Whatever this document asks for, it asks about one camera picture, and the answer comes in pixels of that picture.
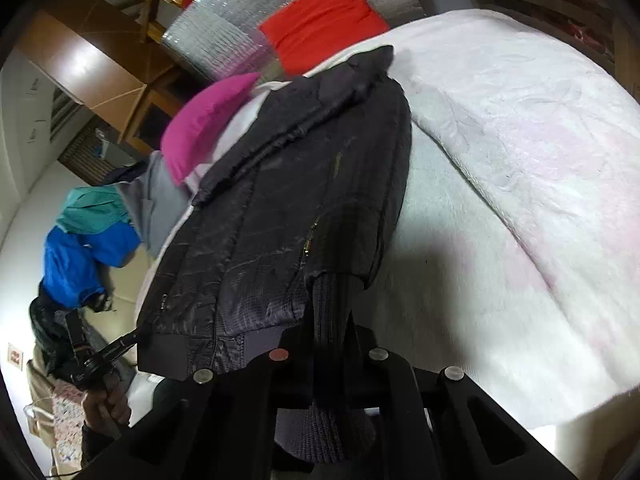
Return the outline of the person's left hand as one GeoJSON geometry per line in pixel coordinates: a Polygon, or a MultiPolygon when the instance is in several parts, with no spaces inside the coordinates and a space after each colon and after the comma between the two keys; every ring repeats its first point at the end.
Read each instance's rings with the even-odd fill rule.
{"type": "Polygon", "coordinates": [[[126,397],[126,389],[117,375],[111,374],[102,389],[89,389],[82,400],[86,425],[100,434],[107,434],[106,417],[101,412],[105,408],[114,423],[128,426],[131,408],[126,397]]]}

